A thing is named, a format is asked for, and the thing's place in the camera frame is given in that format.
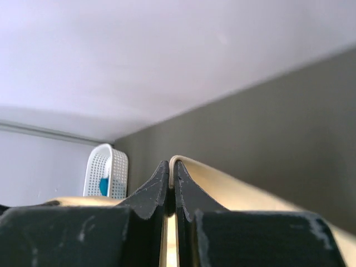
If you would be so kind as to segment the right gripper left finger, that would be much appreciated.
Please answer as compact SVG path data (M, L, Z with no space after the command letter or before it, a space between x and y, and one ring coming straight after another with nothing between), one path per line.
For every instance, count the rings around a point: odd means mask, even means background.
M165 266L169 164L112 206L53 204L1 213L2 266Z

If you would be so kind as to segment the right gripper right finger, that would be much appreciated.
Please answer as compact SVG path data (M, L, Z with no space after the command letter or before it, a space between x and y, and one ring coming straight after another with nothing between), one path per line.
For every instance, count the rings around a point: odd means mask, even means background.
M178 266L343 266L326 222L291 211L230 211L174 164Z

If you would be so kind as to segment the peach yellow t shirt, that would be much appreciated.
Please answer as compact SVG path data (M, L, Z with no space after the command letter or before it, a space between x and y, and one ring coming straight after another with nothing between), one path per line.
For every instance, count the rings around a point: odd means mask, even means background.
M209 165L205 165L185 156L175 155L169 161L169 189L173 189L174 165L181 161L187 168L194 182L208 195L225 208L237 210L302 211L268 192L240 181ZM124 200L105 196L68 196L48 200L58 201L59 206L114 206ZM355 266L355 236L329 224L347 266Z

